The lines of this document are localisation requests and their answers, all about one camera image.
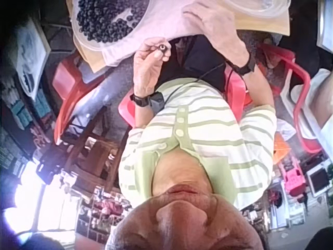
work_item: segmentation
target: shirt button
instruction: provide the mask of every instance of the shirt button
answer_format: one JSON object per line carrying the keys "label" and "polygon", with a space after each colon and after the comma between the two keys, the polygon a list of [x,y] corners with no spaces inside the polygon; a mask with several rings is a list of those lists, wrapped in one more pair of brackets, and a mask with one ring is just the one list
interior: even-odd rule
{"label": "shirt button", "polygon": [[178,122],[178,123],[184,123],[184,121],[185,121],[184,118],[181,118],[181,117],[177,118],[177,122]]}
{"label": "shirt button", "polygon": [[158,145],[158,149],[166,149],[167,144],[166,143],[162,143],[160,145]]}
{"label": "shirt button", "polygon": [[184,132],[181,129],[177,129],[176,130],[176,135],[178,135],[179,137],[183,137],[184,136]]}

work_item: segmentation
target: bowl of black beads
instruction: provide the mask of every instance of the bowl of black beads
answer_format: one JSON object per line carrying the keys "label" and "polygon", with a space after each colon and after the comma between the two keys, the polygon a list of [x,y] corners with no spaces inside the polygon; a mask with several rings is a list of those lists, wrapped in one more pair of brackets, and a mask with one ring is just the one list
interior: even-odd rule
{"label": "bowl of black beads", "polygon": [[116,43],[139,25],[149,0],[77,0],[73,30],[83,45],[95,50]]}

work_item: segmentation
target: green striped shirt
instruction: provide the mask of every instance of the green striped shirt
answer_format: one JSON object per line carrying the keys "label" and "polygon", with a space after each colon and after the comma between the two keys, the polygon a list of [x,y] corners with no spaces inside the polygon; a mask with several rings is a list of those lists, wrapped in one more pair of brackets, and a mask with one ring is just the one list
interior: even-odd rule
{"label": "green striped shirt", "polygon": [[177,79],[162,85],[158,91],[165,100],[183,86],[145,129],[130,132],[119,181],[134,207],[151,197],[159,157],[176,146],[200,161],[214,193],[238,209],[257,201],[271,181],[275,110],[269,105],[256,107],[237,123],[219,91],[194,81]]}

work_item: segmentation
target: plastic container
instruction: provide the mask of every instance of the plastic container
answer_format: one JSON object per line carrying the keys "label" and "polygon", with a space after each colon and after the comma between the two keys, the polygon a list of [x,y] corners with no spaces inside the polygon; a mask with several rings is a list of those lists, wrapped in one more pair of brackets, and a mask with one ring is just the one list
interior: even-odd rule
{"label": "plastic container", "polygon": [[291,0],[224,0],[233,9],[260,18],[274,18],[283,14]]}
{"label": "plastic container", "polygon": [[[135,33],[135,31],[140,27],[142,20],[146,17],[148,11],[149,11],[149,7],[150,7],[150,0],[147,0],[148,2],[148,6],[146,9],[146,12],[144,14],[144,16],[142,17],[142,19],[140,20],[140,22],[138,23],[138,25],[133,29],[133,31],[128,34],[126,37],[124,37],[122,40],[119,40],[117,42],[113,42],[113,43],[97,43],[95,40],[91,40],[88,41],[87,37],[79,31],[80,26],[79,23],[76,19],[80,8],[79,8],[79,0],[73,0],[73,11],[72,11],[72,28],[73,28],[73,33],[75,34],[76,38],[78,39],[78,41],[80,42],[81,45],[83,45],[84,47],[92,50],[92,51],[103,51],[104,49],[112,46],[115,43],[119,43],[121,41],[124,41],[128,36],[133,35],[133,33]],[[130,14],[131,9],[128,8],[126,9],[123,13],[119,14],[118,16],[116,16],[114,18],[114,20],[118,20],[118,18],[122,18],[126,20],[126,17]]]}

